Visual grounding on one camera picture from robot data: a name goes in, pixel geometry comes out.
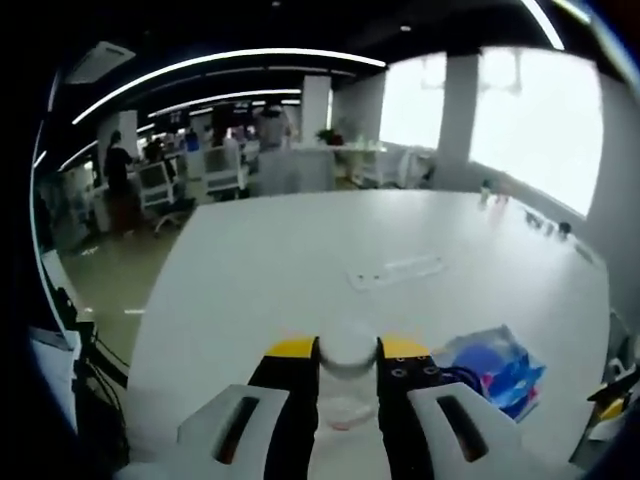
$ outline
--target white table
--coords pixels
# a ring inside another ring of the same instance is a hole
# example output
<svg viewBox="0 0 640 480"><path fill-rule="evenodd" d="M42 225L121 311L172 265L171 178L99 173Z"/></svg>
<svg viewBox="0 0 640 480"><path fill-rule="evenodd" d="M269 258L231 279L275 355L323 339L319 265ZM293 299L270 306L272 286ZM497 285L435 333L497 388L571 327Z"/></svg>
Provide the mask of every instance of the white table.
<svg viewBox="0 0 640 480"><path fill-rule="evenodd" d="M378 190L199 207L142 317L125 408L133 458L175 442L180 423L246 383L276 341L356 317L428 347L507 324L548 366L524 443L566 461L604 368L606 269L529 228L516 200L481 210L478 199ZM446 269L368 293L347 280L351 268L426 253Z"/></svg>

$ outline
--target small bottle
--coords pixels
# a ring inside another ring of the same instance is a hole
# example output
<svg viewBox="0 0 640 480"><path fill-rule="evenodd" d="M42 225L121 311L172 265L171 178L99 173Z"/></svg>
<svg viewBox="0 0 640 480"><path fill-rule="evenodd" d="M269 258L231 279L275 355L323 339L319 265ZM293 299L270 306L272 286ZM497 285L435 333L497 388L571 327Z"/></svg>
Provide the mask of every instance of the small bottle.
<svg viewBox="0 0 640 480"><path fill-rule="evenodd" d="M377 336L345 322L327 328L319 342L318 429L347 431L377 419Z"/></svg>
<svg viewBox="0 0 640 480"><path fill-rule="evenodd" d="M480 186L480 203L483 205L486 205L490 195L491 195L491 182L489 180L484 180L482 182L482 185Z"/></svg>

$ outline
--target blue plastic bag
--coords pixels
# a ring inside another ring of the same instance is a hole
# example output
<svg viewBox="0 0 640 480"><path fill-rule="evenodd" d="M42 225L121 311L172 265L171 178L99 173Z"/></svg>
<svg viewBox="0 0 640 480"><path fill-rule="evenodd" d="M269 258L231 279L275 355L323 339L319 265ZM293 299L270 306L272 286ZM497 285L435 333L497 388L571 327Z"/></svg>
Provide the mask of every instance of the blue plastic bag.
<svg viewBox="0 0 640 480"><path fill-rule="evenodd" d="M475 372L487 400L516 421L538 404L539 381L546 367L516 341L506 325L456 337L432 355L438 366Z"/></svg>

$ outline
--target white pillar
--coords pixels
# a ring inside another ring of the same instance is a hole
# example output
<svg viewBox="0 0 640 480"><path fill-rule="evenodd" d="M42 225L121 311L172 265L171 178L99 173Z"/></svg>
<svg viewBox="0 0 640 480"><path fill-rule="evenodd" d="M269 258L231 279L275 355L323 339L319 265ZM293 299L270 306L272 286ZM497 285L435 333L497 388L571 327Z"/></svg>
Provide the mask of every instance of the white pillar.
<svg viewBox="0 0 640 480"><path fill-rule="evenodd" d="M118 130L122 134L120 145L131 157L138 156L138 112L127 110L118 112L104 120L98 126L98 163L100 165L100 178L104 177L104 160L107 155L107 148L111 140L111 134Z"/></svg>
<svg viewBox="0 0 640 480"><path fill-rule="evenodd" d="M303 143L315 143L316 133L326 128L330 90L331 77L304 77L301 119Z"/></svg>

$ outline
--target office chair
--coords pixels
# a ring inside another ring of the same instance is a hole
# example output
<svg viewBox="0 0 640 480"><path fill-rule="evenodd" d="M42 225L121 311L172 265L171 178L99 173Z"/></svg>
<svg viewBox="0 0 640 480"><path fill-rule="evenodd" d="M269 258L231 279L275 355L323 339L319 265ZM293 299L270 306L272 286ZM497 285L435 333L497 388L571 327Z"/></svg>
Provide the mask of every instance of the office chair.
<svg viewBox="0 0 640 480"><path fill-rule="evenodd" d="M141 167L138 178L142 210L153 211L158 216L153 229L154 235L157 236L166 223L182 226L180 216L185 210L192 208L194 202L183 198L179 184L169 179L164 163Z"/></svg>
<svg viewBox="0 0 640 480"><path fill-rule="evenodd" d="M397 187L406 189L429 189L436 172L435 151L408 148L400 160Z"/></svg>
<svg viewBox="0 0 640 480"><path fill-rule="evenodd" d="M214 147L204 153L204 190L207 195L232 191L235 198L245 188L240 165L240 148L237 144Z"/></svg>

